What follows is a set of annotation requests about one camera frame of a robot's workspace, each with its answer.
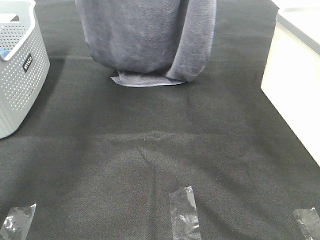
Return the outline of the blue cloth in basket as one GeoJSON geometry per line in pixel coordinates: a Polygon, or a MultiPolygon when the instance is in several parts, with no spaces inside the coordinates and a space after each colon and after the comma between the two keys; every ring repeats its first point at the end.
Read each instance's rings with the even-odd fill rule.
{"type": "Polygon", "coordinates": [[[6,57],[7,57],[7,55],[9,55],[10,54],[10,52],[11,52],[11,50],[10,49],[6,49],[6,48],[0,48],[0,59],[2,60],[2,61],[7,61],[7,59],[6,59],[6,57]]]}

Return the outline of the grey-blue towel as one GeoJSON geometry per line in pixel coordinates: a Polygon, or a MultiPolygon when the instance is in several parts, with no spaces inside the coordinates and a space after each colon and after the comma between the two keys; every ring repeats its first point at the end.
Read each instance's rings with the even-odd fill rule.
{"type": "Polygon", "coordinates": [[[75,5],[92,58],[117,71],[118,85],[191,82],[210,60],[215,0],[78,0],[75,5]]]}

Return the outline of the white storage box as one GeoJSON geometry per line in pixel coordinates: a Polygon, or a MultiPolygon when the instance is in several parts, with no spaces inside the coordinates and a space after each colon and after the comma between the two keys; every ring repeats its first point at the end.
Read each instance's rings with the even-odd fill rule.
{"type": "Polygon", "coordinates": [[[280,8],[261,90],[320,162],[320,5],[280,8]]]}

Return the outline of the clear tape strip right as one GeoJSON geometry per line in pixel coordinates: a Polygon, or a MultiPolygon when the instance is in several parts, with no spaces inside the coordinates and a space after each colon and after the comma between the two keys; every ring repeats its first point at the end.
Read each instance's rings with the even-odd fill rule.
{"type": "Polygon", "coordinates": [[[293,216],[306,240],[320,240],[320,217],[314,207],[296,209],[293,216]]]}

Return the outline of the black table cloth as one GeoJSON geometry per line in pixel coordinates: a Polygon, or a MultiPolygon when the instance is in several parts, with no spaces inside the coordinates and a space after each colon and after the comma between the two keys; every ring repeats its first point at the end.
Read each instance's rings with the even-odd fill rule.
{"type": "Polygon", "coordinates": [[[39,0],[50,60],[0,141],[0,219],[36,205],[30,240],[170,240],[170,193],[191,186],[204,240],[302,240],[320,168],[261,91],[277,6],[220,0],[192,82],[123,87],[89,54],[75,3],[39,0]]]}

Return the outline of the clear tape strip centre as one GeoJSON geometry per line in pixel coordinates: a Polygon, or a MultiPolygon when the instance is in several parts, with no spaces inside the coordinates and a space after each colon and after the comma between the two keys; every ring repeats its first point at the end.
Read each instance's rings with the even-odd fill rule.
{"type": "Polygon", "coordinates": [[[191,186],[169,194],[172,236],[174,240],[201,240],[194,192],[191,186]]]}

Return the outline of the clear tape strip left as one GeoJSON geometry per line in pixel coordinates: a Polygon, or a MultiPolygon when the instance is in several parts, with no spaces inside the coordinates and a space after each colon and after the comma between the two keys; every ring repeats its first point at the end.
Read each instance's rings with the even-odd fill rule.
{"type": "Polygon", "coordinates": [[[1,240],[25,240],[27,238],[37,204],[12,207],[0,229],[1,240]]]}

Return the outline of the grey perforated laundry basket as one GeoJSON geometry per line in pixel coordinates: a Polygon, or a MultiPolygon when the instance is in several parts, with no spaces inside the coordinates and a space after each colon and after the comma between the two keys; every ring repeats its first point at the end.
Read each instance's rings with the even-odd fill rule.
{"type": "Polygon", "coordinates": [[[21,125],[46,80],[50,61],[35,13],[34,0],[0,2],[0,137],[21,125]]]}

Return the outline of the clear tape strip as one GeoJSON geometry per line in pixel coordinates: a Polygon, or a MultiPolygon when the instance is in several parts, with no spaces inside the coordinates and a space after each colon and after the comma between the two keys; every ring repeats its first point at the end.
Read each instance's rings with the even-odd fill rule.
{"type": "Polygon", "coordinates": [[[320,240],[320,217],[314,207],[296,209],[293,216],[306,240],[320,240]]]}
{"type": "Polygon", "coordinates": [[[194,192],[191,186],[169,194],[172,236],[174,240],[201,240],[194,192]]]}
{"type": "Polygon", "coordinates": [[[12,207],[0,229],[1,240],[25,240],[27,238],[37,204],[12,207]]]}

